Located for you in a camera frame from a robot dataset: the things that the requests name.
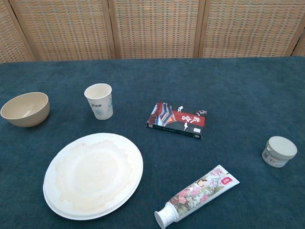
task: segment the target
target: jar lid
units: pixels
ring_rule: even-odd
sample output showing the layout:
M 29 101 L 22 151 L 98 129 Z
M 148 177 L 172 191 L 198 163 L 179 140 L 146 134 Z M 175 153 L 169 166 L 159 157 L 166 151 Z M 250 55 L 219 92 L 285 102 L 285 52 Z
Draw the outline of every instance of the jar lid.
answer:
M 280 157 L 285 157 L 287 160 L 293 158 L 297 153 L 295 144 L 287 138 L 273 136 L 269 139 L 269 146 L 279 154 Z

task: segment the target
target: white lid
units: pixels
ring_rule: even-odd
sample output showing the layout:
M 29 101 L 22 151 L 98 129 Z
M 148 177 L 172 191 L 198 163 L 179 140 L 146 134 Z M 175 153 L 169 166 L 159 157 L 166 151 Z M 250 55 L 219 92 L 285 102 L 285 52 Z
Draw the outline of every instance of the white lid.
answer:
M 176 215 L 173 209 L 167 204 L 161 211 L 155 211 L 154 216 L 162 229 L 165 229 L 168 225 L 176 221 Z
M 269 139 L 270 147 L 277 152 L 280 156 L 293 158 L 297 153 L 295 144 L 287 138 L 280 136 L 273 136 Z

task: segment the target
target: plate rim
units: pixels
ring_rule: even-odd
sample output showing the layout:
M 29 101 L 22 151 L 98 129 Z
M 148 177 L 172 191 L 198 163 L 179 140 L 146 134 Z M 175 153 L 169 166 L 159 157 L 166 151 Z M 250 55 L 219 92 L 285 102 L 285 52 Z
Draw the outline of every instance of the plate rim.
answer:
M 127 139 L 132 145 L 134 145 L 134 147 L 137 149 L 137 152 L 139 153 L 139 156 L 141 158 L 141 171 L 139 172 L 139 175 L 138 175 L 138 179 L 136 181 L 136 183 L 134 184 L 134 187 L 131 189 L 130 193 L 128 195 L 126 195 L 122 200 L 121 202 L 115 206 L 114 208 L 110 208 L 109 210 L 106 210 L 106 211 L 103 211 L 103 213 L 94 213 L 93 215 L 87 215 L 87 216 L 79 216 L 79 217 L 71 217 L 70 215 L 66 215 L 64 212 L 60 211 L 60 209 L 57 209 L 56 207 L 54 207 L 51 203 L 51 201 L 48 199 L 48 195 L 46 194 L 46 187 L 45 187 L 45 183 L 46 183 L 46 178 L 47 178 L 47 175 L 51 169 L 51 164 L 53 163 L 53 161 L 58 157 L 58 154 L 66 147 L 68 147 L 69 145 L 75 143 L 76 141 L 80 141 L 81 139 L 83 138 L 87 138 L 87 137 L 90 137 L 90 136 L 93 136 L 93 135 L 115 135 L 115 136 L 119 136 L 119 137 L 123 137 L 125 139 Z M 43 191 L 43 196 L 44 196 L 44 199 L 47 203 L 47 205 L 49 206 L 49 208 L 55 212 L 57 215 L 59 216 L 62 216 L 66 219 L 73 219 L 73 220 L 90 220 L 90 219 L 96 219 L 96 218 L 99 218 L 99 217 L 102 217 L 102 216 L 105 216 L 105 215 L 108 215 L 109 213 L 115 211 L 116 209 L 118 209 L 119 207 L 121 207 L 124 203 L 126 203 L 129 198 L 134 194 L 134 192 L 136 191 L 136 189 L 138 188 L 139 184 L 140 184 L 140 181 L 141 181 L 141 178 L 142 178 L 142 175 L 143 175 L 143 157 L 142 157 L 142 154 L 139 150 L 139 148 L 137 147 L 137 145 L 135 143 L 133 143 L 130 139 L 122 136 L 122 135 L 118 135 L 118 134 L 113 134 L 113 133 L 95 133 L 95 134 L 90 134 L 90 135 L 86 135 L 86 136 L 83 136 L 83 137 L 80 137 L 72 142 L 70 142 L 69 144 L 67 144 L 64 148 L 62 148 L 57 154 L 56 156 L 52 159 L 52 161 L 49 163 L 48 165 L 48 168 L 47 168 L 47 171 L 44 175 L 44 179 L 43 179 L 43 186 L 42 186 L 42 191 Z

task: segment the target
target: beige bowl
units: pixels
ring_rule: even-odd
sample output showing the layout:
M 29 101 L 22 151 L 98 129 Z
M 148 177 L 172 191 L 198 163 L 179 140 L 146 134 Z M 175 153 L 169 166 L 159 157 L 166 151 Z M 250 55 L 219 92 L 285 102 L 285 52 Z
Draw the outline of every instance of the beige bowl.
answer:
M 46 119 L 49 112 L 49 98 L 41 92 L 19 95 L 9 100 L 0 111 L 3 118 L 21 127 L 38 125 Z

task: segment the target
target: small cardboard box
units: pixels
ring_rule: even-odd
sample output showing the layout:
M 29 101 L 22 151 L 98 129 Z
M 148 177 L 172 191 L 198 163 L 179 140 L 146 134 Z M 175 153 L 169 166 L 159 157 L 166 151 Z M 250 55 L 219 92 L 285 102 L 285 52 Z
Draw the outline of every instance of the small cardboard box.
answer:
M 191 110 L 184 106 L 158 102 L 147 121 L 147 126 L 202 139 L 205 120 L 205 110 Z

